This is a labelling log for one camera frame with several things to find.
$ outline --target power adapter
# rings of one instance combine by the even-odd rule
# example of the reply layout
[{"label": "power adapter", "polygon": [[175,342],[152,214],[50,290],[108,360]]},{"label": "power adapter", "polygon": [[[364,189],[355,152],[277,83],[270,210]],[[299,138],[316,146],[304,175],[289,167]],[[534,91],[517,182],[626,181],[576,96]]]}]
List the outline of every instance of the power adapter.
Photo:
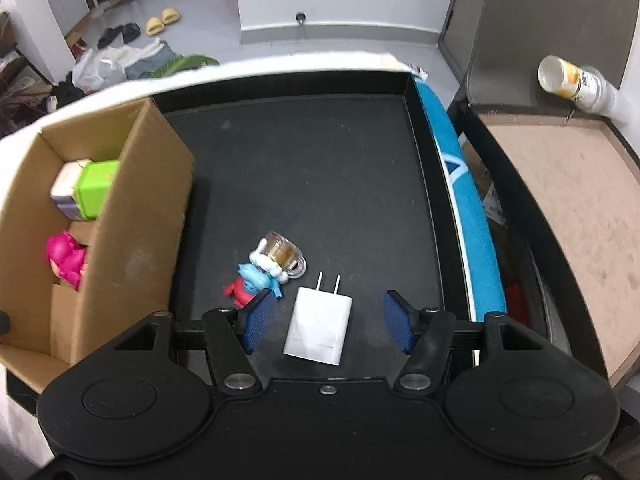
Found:
[{"label": "power adapter", "polygon": [[340,275],[334,293],[320,290],[322,272],[315,289],[298,289],[293,315],[284,344],[284,353],[329,365],[339,365],[347,332],[351,301],[338,294]]}]

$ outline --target green box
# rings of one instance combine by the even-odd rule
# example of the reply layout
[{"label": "green box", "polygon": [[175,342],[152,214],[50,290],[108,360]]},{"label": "green box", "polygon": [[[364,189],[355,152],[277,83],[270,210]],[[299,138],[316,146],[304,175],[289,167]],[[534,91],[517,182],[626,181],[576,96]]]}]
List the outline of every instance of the green box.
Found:
[{"label": "green box", "polygon": [[82,216],[87,220],[98,218],[107,198],[111,183],[118,171],[119,160],[90,162],[84,167],[76,184],[74,198]]}]

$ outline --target white plastic bag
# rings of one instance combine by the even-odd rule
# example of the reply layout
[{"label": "white plastic bag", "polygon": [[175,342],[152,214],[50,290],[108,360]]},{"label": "white plastic bag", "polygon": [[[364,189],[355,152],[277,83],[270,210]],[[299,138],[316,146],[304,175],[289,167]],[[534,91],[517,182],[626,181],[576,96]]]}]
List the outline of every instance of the white plastic bag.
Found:
[{"label": "white plastic bag", "polygon": [[126,80],[123,67],[104,55],[88,49],[71,72],[71,82],[85,94],[122,83]]}]

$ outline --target mug handle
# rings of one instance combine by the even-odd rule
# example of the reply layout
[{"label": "mug handle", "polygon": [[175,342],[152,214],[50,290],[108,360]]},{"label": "mug handle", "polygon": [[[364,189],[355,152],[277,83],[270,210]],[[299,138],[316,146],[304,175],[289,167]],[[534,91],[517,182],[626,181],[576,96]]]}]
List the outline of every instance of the mug handle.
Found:
[{"label": "mug handle", "polygon": [[306,271],[306,260],[305,257],[302,256],[302,254],[300,254],[300,256],[296,259],[296,263],[297,265],[292,270],[287,271],[287,274],[292,280],[299,278]]}]

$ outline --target toy figurine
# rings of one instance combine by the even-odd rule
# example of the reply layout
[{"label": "toy figurine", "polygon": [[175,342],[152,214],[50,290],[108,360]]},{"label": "toy figurine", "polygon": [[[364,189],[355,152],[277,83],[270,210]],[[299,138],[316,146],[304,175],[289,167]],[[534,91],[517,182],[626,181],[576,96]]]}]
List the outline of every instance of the toy figurine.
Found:
[{"label": "toy figurine", "polygon": [[75,290],[80,288],[84,274],[86,247],[78,243],[67,231],[47,240],[47,258],[53,273],[69,282]]},{"label": "toy figurine", "polygon": [[223,289],[223,294],[234,297],[234,304],[239,308],[265,288],[281,298],[280,285],[290,278],[299,278],[306,270],[300,250],[284,236],[273,232],[260,240],[256,250],[249,254],[249,261],[251,263],[238,266],[238,277]]}]

